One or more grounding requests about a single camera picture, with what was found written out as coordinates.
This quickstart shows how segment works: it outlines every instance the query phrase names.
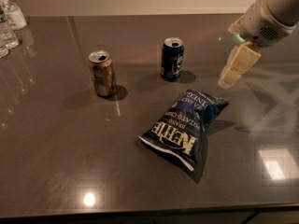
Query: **can top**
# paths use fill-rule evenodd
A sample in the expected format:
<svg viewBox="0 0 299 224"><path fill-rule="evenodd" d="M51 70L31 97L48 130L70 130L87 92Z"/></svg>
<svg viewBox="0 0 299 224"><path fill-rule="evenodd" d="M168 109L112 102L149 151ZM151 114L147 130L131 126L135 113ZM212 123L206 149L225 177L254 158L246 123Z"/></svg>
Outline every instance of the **can top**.
<svg viewBox="0 0 299 224"><path fill-rule="evenodd" d="M169 48L179 48L183 45L183 41L178 38L178 37L170 37L167 38L164 43L169 47Z"/></svg>
<svg viewBox="0 0 299 224"><path fill-rule="evenodd" d="M94 51L90 54L89 59L93 63L103 63L106 60L108 60L110 57L110 54L106 52L105 50L98 50Z"/></svg>

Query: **snack bag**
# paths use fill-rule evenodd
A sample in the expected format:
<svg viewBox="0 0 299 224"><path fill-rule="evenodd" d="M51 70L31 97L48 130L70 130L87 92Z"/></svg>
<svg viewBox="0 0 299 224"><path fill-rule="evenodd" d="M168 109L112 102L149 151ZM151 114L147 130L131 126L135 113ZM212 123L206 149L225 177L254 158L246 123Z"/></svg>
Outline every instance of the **snack bag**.
<svg viewBox="0 0 299 224"><path fill-rule="evenodd" d="M141 141L161 152L172 154L191 171L199 161L204 133L228 101L204 92L187 90Z"/></svg>

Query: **soda can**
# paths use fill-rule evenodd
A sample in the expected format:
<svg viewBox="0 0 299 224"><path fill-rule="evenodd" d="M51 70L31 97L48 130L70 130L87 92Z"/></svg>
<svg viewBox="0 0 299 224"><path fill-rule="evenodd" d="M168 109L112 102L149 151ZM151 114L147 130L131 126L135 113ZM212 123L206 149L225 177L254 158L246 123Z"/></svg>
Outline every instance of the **soda can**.
<svg viewBox="0 0 299 224"><path fill-rule="evenodd" d="M105 97L116 93L114 68L109 53L104 50L91 53L89 66L96 94Z"/></svg>
<svg viewBox="0 0 299 224"><path fill-rule="evenodd" d="M184 45L178 37L170 37L164 41L162 50L161 76L174 81L180 76L183 62Z"/></svg>

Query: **clear bottle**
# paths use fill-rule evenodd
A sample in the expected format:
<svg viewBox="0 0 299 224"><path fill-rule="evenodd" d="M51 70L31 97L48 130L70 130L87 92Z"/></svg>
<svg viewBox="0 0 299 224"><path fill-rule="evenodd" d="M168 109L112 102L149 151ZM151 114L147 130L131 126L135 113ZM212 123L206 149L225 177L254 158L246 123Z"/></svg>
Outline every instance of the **clear bottle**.
<svg viewBox="0 0 299 224"><path fill-rule="evenodd" d="M8 49L13 49L19 45L19 40L10 27L7 16L0 8L0 38L4 41Z"/></svg>
<svg viewBox="0 0 299 224"><path fill-rule="evenodd" d="M8 49L4 41L0 37L0 58L8 55Z"/></svg>
<svg viewBox="0 0 299 224"><path fill-rule="evenodd" d="M0 5L5 11L8 22L13 30L20 30L27 26L27 21L17 4L9 0L0 0Z"/></svg>

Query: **table surface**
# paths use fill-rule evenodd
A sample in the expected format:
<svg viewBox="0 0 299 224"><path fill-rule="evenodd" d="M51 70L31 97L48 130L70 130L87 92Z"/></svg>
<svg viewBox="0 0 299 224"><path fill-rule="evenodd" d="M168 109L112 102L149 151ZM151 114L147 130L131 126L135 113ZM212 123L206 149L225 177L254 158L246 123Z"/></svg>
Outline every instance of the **table surface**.
<svg viewBox="0 0 299 224"><path fill-rule="evenodd" d="M0 59L0 217L297 203L299 31L222 90L238 17L30 18ZM161 51L173 36L184 62L167 82ZM88 68L99 49L116 72L108 99L95 95ZM187 89L230 100L194 172L138 139Z"/></svg>

